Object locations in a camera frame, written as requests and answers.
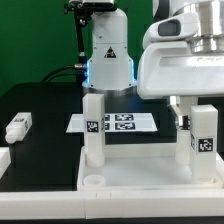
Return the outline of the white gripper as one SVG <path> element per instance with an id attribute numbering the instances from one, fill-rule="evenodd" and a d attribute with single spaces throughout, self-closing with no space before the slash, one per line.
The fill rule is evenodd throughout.
<path id="1" fill-rule="evenodd" d="M 150 44 L 137 73 L 142 99 L 169 97 L 168 108 L 178 129 L 189 129 L 189 115 L 180 96 L 224 95 L 224 54 L 192 54 L 185 41 Z"/>

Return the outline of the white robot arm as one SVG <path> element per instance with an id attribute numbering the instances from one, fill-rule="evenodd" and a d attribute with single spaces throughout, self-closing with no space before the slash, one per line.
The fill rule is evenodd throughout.
<path id="1" fill-rule="evenodd" d="M 153 13 L 137 72 L 127 52 L 124 12 L 93 14 L 93 53 L 83 86 L 135 86 L 143 99 L 224 95 L 224 0 L 153 0 Z"/>

